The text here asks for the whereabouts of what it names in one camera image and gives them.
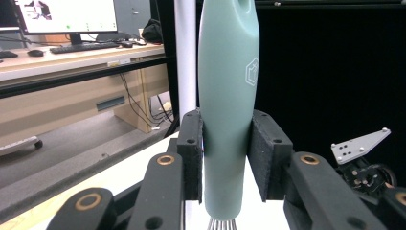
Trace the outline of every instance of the desk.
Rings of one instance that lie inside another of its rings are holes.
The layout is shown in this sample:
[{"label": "desk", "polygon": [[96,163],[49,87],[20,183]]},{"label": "desk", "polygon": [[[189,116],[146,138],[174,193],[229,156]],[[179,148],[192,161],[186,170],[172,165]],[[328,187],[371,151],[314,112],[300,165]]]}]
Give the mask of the desk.
[{"label": "desk", "polygon": [[[107,170],[37,205],[32,210],[5,222],[0,225],[0,229],[45,229],[53,215],[70,196],[87,188],[103,187],[110,190],[113,195],[122,192],[143,179],[149,159],[158,153],[166,151],[169,138],[128,157]],[[236,218],[237,229],[250,230],[257,226],[260,226],[260,229],[289,229],[282,205],[282,201],[261,202],[254,176],[247,161],[242,209]],[[207,229],[209,216],[205,211],[204,203],[198,205],[197,201],[187,201],[185,216],[187,230]]]},{"label": "desk", "polygon": [[[151,44],[61,55],[50,53],[49,47],[38,49],[47,51],[44,57],[29,57],[27,49],[20,49],[14,51],[19,57],[4,59],[0,63],[0,87],[98,70],[111,61],[156,58],[164,53],[163,46]],[[130,71],[125,77],[131,95],[146,112],[144,119],[150,117],[148,98],[169,90],[166,65]],[[124,97],[124,103],[112,107],[115,115],[150,132],[150,126],[129,106],[122,79],[108,76],[0,99],[0,146],[94,116],[101,112],[98,103],[118,97]]]}]

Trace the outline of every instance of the keyboard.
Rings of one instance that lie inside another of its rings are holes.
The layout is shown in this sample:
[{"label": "keyboard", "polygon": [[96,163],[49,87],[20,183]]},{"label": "keyboard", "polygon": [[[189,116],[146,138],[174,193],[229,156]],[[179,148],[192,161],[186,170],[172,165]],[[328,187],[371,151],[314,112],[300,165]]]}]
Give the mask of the keyboard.
[{"label": "keyboard", "polygon": [[0,59],[4,58],[17,58],[18,54],[15,54],[11,51],[0,51]]},{"label": "keyboard", "polygon": [[51,51],[51,53],[57,55],[57,54],[66,54],[66,53],[80,52],[80,51],[90,51],[90,50],[117,48],[119,46],[120,46],[120,44],[116,44],[114,42],[89,43],[89,44],[81,44],[81,45],[73,45],[73,46],[66,46],[66,47],[51,48],[50,51]]}]

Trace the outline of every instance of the computer mouse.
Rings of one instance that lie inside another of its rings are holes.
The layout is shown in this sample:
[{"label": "computer mouse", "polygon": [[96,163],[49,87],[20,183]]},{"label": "computer mouse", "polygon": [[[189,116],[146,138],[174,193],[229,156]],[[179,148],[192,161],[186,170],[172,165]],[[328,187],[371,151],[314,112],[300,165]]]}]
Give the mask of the computer mouse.
[{"label": "computer mouse", "polygon": [[43,57],[44,56],[44,52],[40,51],[40,50],[31,50],[31,51],[27,52],[27,54],[30,57]]},{"label": "computer mouse", "polygon": [[132,48],[132,42],[131,41],[122,41],[122,46],[123,46],[123,48]]}]

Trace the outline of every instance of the computer monitor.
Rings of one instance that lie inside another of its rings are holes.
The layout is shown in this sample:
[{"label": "computer monitor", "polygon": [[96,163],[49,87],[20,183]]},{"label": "computer monitor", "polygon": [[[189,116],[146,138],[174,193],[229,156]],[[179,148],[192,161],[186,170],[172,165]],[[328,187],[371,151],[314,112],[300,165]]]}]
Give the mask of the computer monitor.
[{"label": "computer monitor", "polygon": [[113,0],[13,0],[24,35],[69,35],[73,45],[81,34],[116,33]]},{"label": "computer monitor", "polygon": [[14,14],[10,0],[0,1],[0,33],[14,33],[19,31],[17,17]]}]

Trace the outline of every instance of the logo on bottle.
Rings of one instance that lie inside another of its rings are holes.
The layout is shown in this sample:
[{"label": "logo on bottle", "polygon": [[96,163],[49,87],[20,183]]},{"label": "logo on bottle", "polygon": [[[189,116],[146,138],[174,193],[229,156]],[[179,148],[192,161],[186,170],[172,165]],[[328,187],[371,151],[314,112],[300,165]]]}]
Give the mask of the logo on bottle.
[{"label": "logo on bottle", "polygon": [[245,82],[248,84],[255,86],[257,84],[258,79],[258,69],[259,69],[259,61],[255,57],[248,65],[245,67]]}]

